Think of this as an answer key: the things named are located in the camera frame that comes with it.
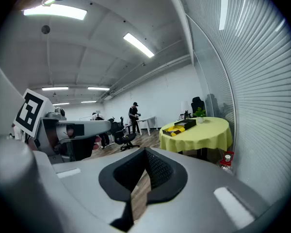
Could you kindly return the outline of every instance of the white table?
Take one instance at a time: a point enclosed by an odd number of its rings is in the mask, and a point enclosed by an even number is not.
[[[150,126],[149,126],[149,121],[151,119],[154,119],[155,120],[155,127],[156,127],[156,130],[158,130],[158,128],[157,128],[157,122],[156,122],[156,116],[151,116],[151,117],[148,117],[148,118],[140,119],[140,120],[137,120],[138,126],[139,126],[139,130],[140,130],[140,135],[142,135],[141,128],[140,128],[140,122],[146,122],[147,132],[148,132],[149,135],[151,135],[151,133],[150,133]]]

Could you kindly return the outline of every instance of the red bottle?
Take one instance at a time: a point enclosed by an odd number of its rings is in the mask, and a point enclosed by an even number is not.
[[[224,153],[224,159],[218,163],[218,166],[224,171],[228,172],[231,175],[234,175],[233,168],[231,166],[232,160],[234,157],[234,152],[227,151]]]

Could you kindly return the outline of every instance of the yellow tablecloth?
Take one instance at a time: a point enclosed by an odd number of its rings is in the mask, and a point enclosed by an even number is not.
[[[228,121],[217,117],[205,117],[204,119],[203,123],[198,123],[197,118],[191,118],[191,120],[196,120],[196,126],[173,137],[163,134],[162,130],[173,126],[175,122],[162,127],[160,130],[161,149],[180,152],[201,148],[218,148],[226,151],[233,143]]]

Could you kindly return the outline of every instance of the man in black clothing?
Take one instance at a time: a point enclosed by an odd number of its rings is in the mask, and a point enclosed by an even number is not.
[[[104,119],[105,118],[101,113],[97,114],[96,112],[94,112],[92,114],[92,118],[91,118],[91,120],[93,120],[93,121],[95,121],[95,120],[99,121],[99,120],[104,120]],[[101,145],[102,145],[101,149],[104,149],[106,147],[106,145],[107,146],[110,145],[110,140],[109,140],[109,137],[106,133],[99,134],[99,137],[101,138]]]
[[[132,132],[133,133],[136,132],[136,126],[137,126],[138,133],[140,133],[137,120],[139,120],[138,116],[141,116],[141,115],[138,113],[137,106],[138,106],[138,104],[135,102],[132,105],[132,107],[130,107],[130,109],[129,109],[129,117],[131,119]]]

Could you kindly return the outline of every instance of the green plant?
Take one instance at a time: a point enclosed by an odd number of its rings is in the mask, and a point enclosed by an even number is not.
[[[206,111],[202,110],[202,108],[198,107],[197,111],[193,114],[193,116],[196,117],[205,117],[206,116]]]

